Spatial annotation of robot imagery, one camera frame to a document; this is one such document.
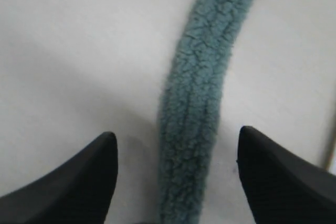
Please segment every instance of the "fuzzy strap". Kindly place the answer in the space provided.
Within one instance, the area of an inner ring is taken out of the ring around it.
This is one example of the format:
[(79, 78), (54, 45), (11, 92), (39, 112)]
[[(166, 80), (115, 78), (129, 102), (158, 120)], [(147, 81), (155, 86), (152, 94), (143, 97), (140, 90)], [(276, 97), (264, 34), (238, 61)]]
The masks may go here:
[(159, 223), (197, 224), (218, 128), (223, 78), (252, 0), (197, 0), (160, 116)]

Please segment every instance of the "sherpa fabric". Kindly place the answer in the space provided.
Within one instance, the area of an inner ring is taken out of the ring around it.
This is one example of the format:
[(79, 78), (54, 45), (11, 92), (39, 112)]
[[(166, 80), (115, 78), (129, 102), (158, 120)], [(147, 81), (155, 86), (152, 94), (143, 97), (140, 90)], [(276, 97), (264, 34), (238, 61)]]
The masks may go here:
[(159, 223), (196, 224), (218, 128), (223, 76), (252, 0), (197, 0), (161, 104)]

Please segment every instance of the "white floor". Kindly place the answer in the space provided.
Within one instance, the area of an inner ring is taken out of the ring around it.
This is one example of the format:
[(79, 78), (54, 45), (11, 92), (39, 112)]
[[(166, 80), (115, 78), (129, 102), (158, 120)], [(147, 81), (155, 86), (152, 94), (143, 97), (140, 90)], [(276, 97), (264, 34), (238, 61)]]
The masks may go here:
[[(102, 131), (119, 140), (107, 223), (153, 220), (156, 113), (195, 0), (0, 0), (0, 194)], [(234, 47), (202, 223), (251, 223), (235, 163), (253, 125), (321, 165), (336, 111), (334, 0), (255, 0)]]

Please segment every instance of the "teal fleece strap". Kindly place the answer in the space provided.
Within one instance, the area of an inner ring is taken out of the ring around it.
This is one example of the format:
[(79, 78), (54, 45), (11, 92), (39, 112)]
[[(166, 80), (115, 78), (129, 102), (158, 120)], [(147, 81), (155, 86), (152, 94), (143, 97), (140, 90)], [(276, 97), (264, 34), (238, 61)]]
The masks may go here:
[(218, 128), (223, 77), (252, 0), (197, 0), (161, 104), (159, 223), (196, 224)]

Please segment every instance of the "white surface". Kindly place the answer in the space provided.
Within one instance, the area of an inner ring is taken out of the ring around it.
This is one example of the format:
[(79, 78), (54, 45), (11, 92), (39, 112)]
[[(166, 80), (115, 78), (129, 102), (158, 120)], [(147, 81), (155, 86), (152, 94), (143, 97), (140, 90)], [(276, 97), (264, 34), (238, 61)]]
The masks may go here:
[[(156, 113), (195, 0), (0, 0), (0, 194), (115, 131), (107, 223), (153, 220)], [(225, 80), (202, 223), (251, 223), (236, 174), (249, 124), (314, 164), (332, 132), (334, 0), (255, 0)]]

